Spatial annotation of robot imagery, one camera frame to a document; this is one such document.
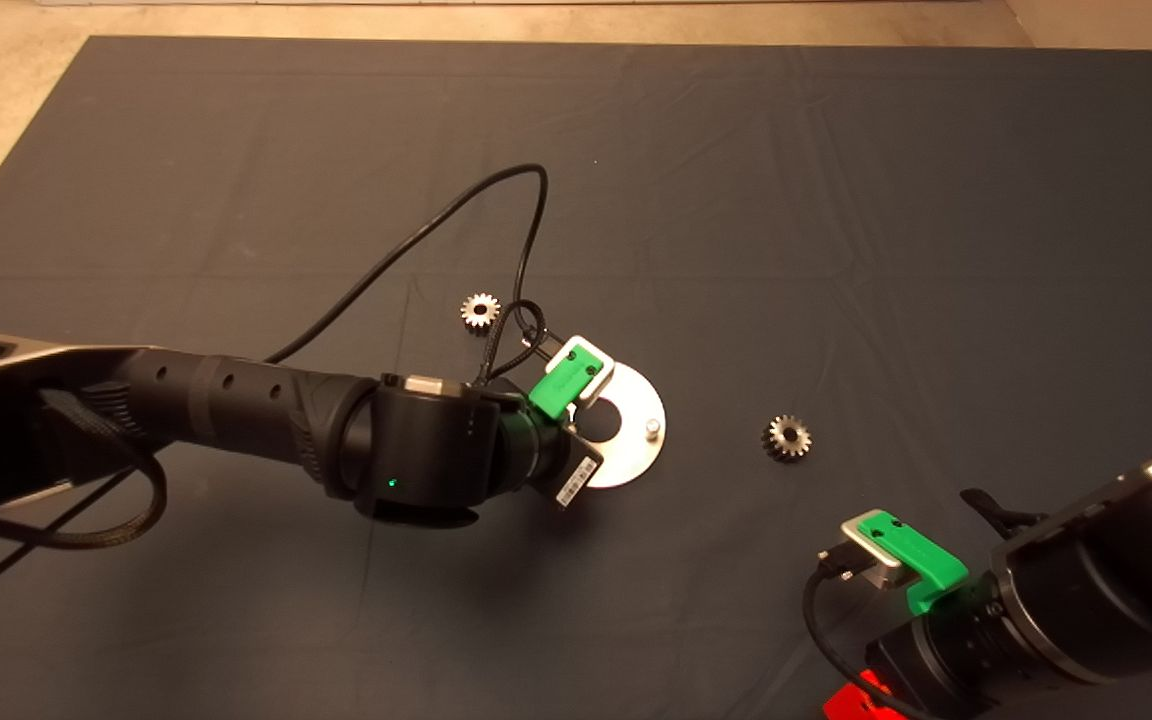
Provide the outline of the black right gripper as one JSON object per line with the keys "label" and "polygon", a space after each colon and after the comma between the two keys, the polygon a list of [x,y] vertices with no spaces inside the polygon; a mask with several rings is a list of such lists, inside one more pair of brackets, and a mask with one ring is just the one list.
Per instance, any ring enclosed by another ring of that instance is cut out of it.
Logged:
{"label": "black right gripper", "polygon": [[[952,602],[867,644],[869,669],[897,700],[943,719],[973,719],[1034,694],[1034,660],[992,602]],[[824,719],[902,715],[850,682],[824,702]]]}

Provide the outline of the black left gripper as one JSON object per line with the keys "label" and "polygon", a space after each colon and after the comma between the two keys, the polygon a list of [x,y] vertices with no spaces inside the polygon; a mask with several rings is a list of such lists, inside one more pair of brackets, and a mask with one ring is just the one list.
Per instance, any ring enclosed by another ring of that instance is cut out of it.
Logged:
{"label": "black left gripper", "polygon": [[602,469],[602,454],[564,420],[543,414],[520,387],[497,386],[495,392],[497,495],[535,488],[559,510],[570,509]]}

